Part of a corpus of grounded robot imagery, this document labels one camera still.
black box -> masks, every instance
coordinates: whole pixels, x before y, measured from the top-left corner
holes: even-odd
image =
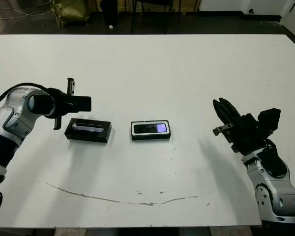
[[[107,143],[111,130],[108,121],[72,118],[64,134],[67,139]]]

dark floor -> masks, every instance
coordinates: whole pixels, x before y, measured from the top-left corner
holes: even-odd
[[[0,8],[15,7],[0,4]],[[19,0],[18,9],[35,11],[42,0]],[[0,12],[0,17],[15,17],[12,11]],[[89,25],[74,25],[60,28],[53,13],[42,16],[28,16],[17,20],[0,20],[0,34],[131,34],[132,14],[119,14],[119,24],[113,29],[105,25],[102,13],[93,13]],[[243,20],[239,16],[201,16],[155,13],[136,15],[134,34],[286,34],[294,43],[295,36],[277,21]]]

chair leg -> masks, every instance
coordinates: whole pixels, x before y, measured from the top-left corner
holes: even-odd
[[[174,0],[172,1],[171,5],[170,5],[170,7],[169,7],[169,12],[172,12],[173,2],[174,2]]]
[[[174,0],[171,2],[170,6],[169,6],[168,21],[167,21],[167,24],[166,24],[166,28],[165,28],[164,34],[167,33],[167,28],[168,28],[168,26],[169,26],[169,24],[171,22],[171,19],[172,19],[173,2],[174,2]]]
[[[178,8],[178,22],[180,20],[180,9],[181,9],[181,0],[179,0],[179,8]]]
[[[135,18],[136,18],[136,9],[137,9],[137,0],[134,0],[131,33],[133,33],[133,29],[134,29],[134,22],[135,22]]]

black case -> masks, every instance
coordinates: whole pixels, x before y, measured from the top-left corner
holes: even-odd
[[[131,132],[131,140],[150,140],[150,139],[169,139],[171,137],[171,128],[169,126],[169,122],[166,119],[163,120],[146,120],[145,122],[150,122],[150,121],[167,121],[168,124],[168,134],[145,134],[145,135],[133,135],[132,134],[132,123],[138,123],[139,121],[133,121],[130,124],[130,132]]]
[[[104,130],[101,133],[88,132],[84,130],[75,130],[72,129],[72,125],[74,123],[99,125],[102,126]],[[112,124],[108,121],[72,118],[64,134],[67,137],[67,139],[107,143],[111,130]]]

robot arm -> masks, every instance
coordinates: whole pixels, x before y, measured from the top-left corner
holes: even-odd
[[[7,172],[6,167],[25,137],[34,128],[37,118],[55,119],[54,129],[61,128],[61,117],[67,113],[91,110],[91,98],[73,96],[74,80],[68,78],[67,94],[55,88],[45,88],[32,83],[18,84],[0,96],[7,99],[0,108],[0,183]]]
[[[295,235],[295,188],[290,171],[278,156],[275,144],[268,136],[277,129],[280,110],[263,111],[256,121],[251,114],[241,116],[227,100],[214,100],[218,117],[225,124],[213,130],[223,133],[241,159],[255,188],[260,219],[270,232]]]

